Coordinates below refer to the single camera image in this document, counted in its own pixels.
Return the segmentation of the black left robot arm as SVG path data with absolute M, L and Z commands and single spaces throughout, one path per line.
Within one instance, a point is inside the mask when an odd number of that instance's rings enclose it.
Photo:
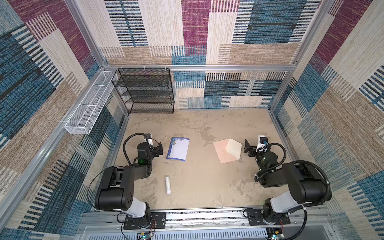
M 148 178 L 153 170 L 152 162 L 163 154 L 163 146 L 156 147 L 148 143 L 137 146 L 137 162 L 121 167 L 109 167 L 103 171 L 99 188 L 96 192 L 95 209 L 124 214 L 124 229 L 148 229 L 156 219 L 151 214 L 148 203 L 134 197 L 135 181 Z

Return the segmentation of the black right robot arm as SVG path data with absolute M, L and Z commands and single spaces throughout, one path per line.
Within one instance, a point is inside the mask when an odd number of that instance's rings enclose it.
M 316 164 L 302 160 L 286 163 L 285 147 L 279 143 L 269 143 L 265 136 L 259 137 L 256 146 L 248 141 L 244 141 L 244 144 L 244 153 L 255 158 L 259 167 L 255 182 L 264 188 L 288 187 L 281 195 L 267 199 L 261 210 L 248 210 L 250 224 L 256 221 L 264 225 L 288 224 L 290 213 L 331 200 L 330 180 Z

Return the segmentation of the pink envelope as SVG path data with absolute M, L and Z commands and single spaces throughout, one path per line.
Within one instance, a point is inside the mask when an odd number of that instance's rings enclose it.
M 214 147 L 221 164 L 238 161 L 241 157 L 242 144 L 233 139 L 214 142 Z

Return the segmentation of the blue floral letter paper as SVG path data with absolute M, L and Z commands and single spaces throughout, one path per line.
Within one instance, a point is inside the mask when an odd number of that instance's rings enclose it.
M 167 159 L 186 161 L 190 139 L 183 137 L 172 137 Z

